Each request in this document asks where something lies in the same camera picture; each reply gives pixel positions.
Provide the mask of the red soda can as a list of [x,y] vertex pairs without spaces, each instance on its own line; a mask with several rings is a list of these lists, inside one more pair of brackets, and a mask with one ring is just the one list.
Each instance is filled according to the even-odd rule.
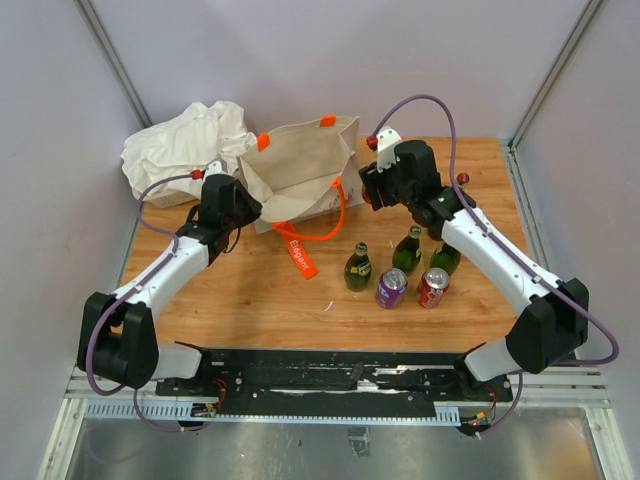
[[416,301],[423,308],[435,308],[450,283],[448,273],[441,268],[430,268],[422,275],[416,288]]
[[372,205],[368,190],[365,185],[362,186],[361,196],[367,204]]

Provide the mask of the brown cola glass bottle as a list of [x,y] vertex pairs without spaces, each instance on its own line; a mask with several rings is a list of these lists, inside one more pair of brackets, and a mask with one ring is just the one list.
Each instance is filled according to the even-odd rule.
[[468,175],[467,173],[464,173],[464,172],[459,173],[459,174],[457,175],[457,177],[456,177],[456,183],[457,183],[459,186],[464,186],[464,185],[468,184],[468,183],[469,183],[469,181],[470,181],[470,177],[469,177],[469,175]]

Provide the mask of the beige canvas tote bag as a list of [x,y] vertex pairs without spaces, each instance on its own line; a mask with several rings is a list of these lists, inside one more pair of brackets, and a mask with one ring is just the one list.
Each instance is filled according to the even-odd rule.
[[[333,239],[349,207],[364,202],[358,175],[358,116],[325,115],[278,127],[257,137],[239,157],[241,183],[261,205],[255,231],[276,231],[305,279],[318,273],[305,245]],[[339,214],[324,234],[303,234],[295,224],[330,212]]]

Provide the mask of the green glass bottle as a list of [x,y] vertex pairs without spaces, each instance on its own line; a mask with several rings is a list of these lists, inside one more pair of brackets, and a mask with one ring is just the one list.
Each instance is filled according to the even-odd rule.
[[392,255],[393,267],[407,276],[416,270],[421,260],[421,233],[420,226],[412,225],[407,235],[397,244]]
[[354,253],[345,264],[343,278],[351,291],[360,292],[366,289],[371,278],[371,262],[368,246],[364,242],[356,244]]
[[461,253],[447,243],[443,243],[432,254],[429,267],[444,270],[449,276],[452,276],[461,261]]

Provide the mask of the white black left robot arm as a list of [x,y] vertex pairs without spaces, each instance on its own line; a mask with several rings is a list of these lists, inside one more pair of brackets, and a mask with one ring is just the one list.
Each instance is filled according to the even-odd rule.
[[232,251],[231,234],[257,220],[262,206],[232,176],[201,170],[188,176],[202,180],[201,200],[183,226],[167,233],[167,249],[129,283],[96,292],[84,305],[77,366],[99,395],[166,378],[179,378],[195,396],[213,386],[214,371],[202,363],[201,348],[160,344],[155,322],[193,277]]

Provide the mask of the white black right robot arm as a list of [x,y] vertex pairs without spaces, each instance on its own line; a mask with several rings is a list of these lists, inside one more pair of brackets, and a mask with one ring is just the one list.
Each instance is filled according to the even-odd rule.
[[432,237],[469,259],[517,316],[504,337],[456,361],[452,378],[460,397],[477,399],[502,375],[538,374],[586,342],[589,292],[580,280],[563,281],[536,265],[459,186],[443,185],[433,149],[425,141],[386,133],[368,138],[367,144],[377,158],[359,175],[372,208],[406,206]]

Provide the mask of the purple soda can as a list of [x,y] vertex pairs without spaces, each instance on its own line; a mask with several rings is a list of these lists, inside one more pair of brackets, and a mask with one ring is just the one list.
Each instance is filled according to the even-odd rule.
[[386,270],[379,278],[376,302],[385,309],[397,308],[402,302],[407,288],[408,279],[402,270],[398,268]]

